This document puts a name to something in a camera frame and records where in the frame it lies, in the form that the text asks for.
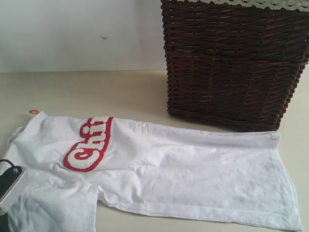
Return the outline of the white shirt with red lettering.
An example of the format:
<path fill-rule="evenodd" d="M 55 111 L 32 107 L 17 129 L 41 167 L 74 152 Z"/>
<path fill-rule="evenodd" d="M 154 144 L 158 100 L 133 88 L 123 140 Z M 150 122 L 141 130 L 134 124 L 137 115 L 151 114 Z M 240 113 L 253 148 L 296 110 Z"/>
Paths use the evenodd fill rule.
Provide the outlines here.
<path fill-rule="evenodd" d="M 153 217 L 301 231 L 276 131 L 221 133 L 115 117 L 40 112 L 5 157 L 28 184 L 8 212 L 13 232 L 93 232 L 97 202 Z"/>

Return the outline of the brown wicker laundry basket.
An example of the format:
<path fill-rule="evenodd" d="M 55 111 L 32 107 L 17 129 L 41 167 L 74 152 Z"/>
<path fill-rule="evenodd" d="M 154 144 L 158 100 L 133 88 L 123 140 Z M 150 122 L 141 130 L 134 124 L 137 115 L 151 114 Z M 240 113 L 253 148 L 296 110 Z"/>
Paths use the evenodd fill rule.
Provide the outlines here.
<path fill-rule="evenodd" d="M 245 1 L 161 2 L 171 116 L 276 131 L 309 62 L 309 12 Z"/>

